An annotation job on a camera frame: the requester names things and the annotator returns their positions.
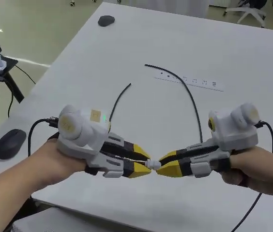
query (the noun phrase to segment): power strip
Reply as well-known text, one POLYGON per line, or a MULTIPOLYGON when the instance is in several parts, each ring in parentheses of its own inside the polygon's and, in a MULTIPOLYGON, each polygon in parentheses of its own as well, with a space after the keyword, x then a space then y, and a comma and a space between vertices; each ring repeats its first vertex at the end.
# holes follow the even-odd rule
MULTIPOLYGON (((173 76, 167 72, 160 71, 160 70, 155 75, 155 78, 160 79, 160 80, 180 83, 180 80, 177 79, 175 76, 173 76)), ((224 86, 222 84, 219 84, 217 81, 210 81, 210 80, 206 80, 206 79, 197 79, 197 78, 188 78, 186 76, 183 76, 181 78, 185 82, 185 84, 189 85, 189 86, 207 88, 207 89, 212 89, 212 90, 221 91, 221 92, 224 91, 224 86)))

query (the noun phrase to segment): chair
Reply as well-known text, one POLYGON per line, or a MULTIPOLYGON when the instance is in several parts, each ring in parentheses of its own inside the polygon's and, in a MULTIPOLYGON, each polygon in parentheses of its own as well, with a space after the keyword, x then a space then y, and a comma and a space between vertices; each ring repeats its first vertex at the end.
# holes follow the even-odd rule
POLYGON ((251 14, 255 17, 258 22, 261 24, 261 28, 265 28, 265 18, 267 14, 260 10, 267 3, 267 0, 241 0, 236 8, 226 8, 223 16, 227 15, 227 12, 244 12, 242 17, 238 20, 240 23, 248 14, 251 14))

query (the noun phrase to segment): black mouse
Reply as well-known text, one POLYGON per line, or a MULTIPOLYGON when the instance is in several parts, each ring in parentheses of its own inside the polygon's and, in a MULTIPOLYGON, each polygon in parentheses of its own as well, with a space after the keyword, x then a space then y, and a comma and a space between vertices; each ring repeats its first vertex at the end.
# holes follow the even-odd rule
POLYGON ((101 27, 107 27, 108 25, 112 24, 115 22, 115 18, 110 15, 104 15, 99 18, 98 24, 101 27))
POLYGON ((26 140, 26 133, 13 129, 0 138, 0 160, 13 158, 26 140))

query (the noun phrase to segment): black cable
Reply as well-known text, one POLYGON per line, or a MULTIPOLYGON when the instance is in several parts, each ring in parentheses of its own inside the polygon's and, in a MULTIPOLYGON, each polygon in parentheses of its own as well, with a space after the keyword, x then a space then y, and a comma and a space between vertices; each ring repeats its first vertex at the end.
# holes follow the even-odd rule
POLYGON ((130 83, 129 85, 126 86, 126 88, 120 93, 120 95, 119 95, 118 98, 116 99, 115 104, 114 104, 113 109, 112 109, 112 112, 111 112, 111 115, 110 115, 110 117, 109 117, 109 122, 111 122, 111 120, 112 120, 112 117, 113 117, 113 114, 114 114, 114 111, 115 111, 115 108, 116 108, 116 106, 117 106, 117 103, 118 103, 119 99, 121 98, 121 96, 124 94, 124 92, 125 92, 130 86, 131 86, 131 83, 130 83))
POLYGON ((7 110, 7 117, 10 117, 10 111, 11 111, 12 104, 13 104, 13 101, 14 101, 14 91, 13 91, 13 88, 10 86, 9 89, 11 91, 12 96, 11 96, 11 102, 10 102, 9 108, 7 110))
MULTIPOLYGON (((266 125, 271 133, 271 138, 272 138, 272 153, 273 153, 273 130, 272 127, 270 126, 269 123, 264 122, 264 121, 260 121, 259 123, 257 123, 255 126, 257 128, 261 128, 264 125, 266 125)), ((247 213, 244 215, 244 217, 242 218, 242 220, 233 228, 233 230, 231 232, 235 232, 239 226, 241 226, 241 224, 245 221, 245 219, 248 217, 248 215, 251 213, 251 211, 254 209, 254 207, 256 206, 257 202, 259 201, 260 197, 261 197, 262 193, 259 193, 256 200, 254 201, 254 203, 252 204, 252 206, 249 208, 249 210, 247 211, 247 213)))
POLYGON ((31 137, 32 137, 33 130, 36 127, 36 125, 38 125, 41 122, 48 122, 49 123, 50 119, 49 118, 39 119, 31 126, 29 134, 28 134, 28 157, 31 155, 31 137))
POLYGON ((154 69, 158 69, 158 70, 162 70, 162 71, 165 71, 173 76, 175 76, 177 79, 180 80, 180 82, 184 85, 185 89, 187 90, 189 96, 190 96, 190 99, 194 105, 194 109, 195 109, 195 113, 196 113, 196 116, 197 116, 197 121, 198 121, 198 126, 199 126, 199 134, 200 134, 200 142, 202 143, 203 142, 203 137, 202 137, 202 129, 201 129, 201 123, 200 123, 200 118, 199 118, 199 113, 198 113, 198 109, 197 109, 197 106, 196 106, 196 103, 195 103, 195 100, 193 98, 193 95, 191 94, 190 90, 188 89, 187 85, 185 84, 185 82, 179 77, 177 76, 176 74, 174 74, 173 72, 170 72, 169 70, 166 70, 164 68, 160 68, 160 67, 157 67, 157 66, 153 66, 153 65, 150 65, 150 64, 145 64, 146 67, 150 67, 150 68, 154 68, 154 69))
POLYGON ((34 84, 36 84, 36 82, 29 76, 29 74, 28 73, 26 73, 25 71, 23 71, 20 67, 18 67, 17 65, 15 65, 16 66, 16 68, 18 68, 19 70, 21 70, 25 75, 27 75, 27 77, 34 83, 34 84))

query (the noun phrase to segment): floor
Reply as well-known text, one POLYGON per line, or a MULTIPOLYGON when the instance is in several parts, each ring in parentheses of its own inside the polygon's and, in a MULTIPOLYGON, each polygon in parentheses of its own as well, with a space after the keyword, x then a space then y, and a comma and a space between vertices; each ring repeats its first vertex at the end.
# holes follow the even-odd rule
MULTIPOLYGON (((70 7, 69 0, 0 0, 0 45, 2 54, 19 60, 19 67, 38 81, 60 52, 100 5, 102 0, 76 0, 70 7)), ((268 16, 266 27, 273 29, 273 7, 268 1, 264 7, 268 16)), ((235 23, 240 15, 228 14, 224 9, 210 7, 208 19, 235 23)), ((247 17, 242 24, 260 27, 258 22, 247 17)), ((18 69, 11 75, 24 95, 34 84, 18 69)), ((0 83, 0 125, 7 118, 10 92, 0 83)))

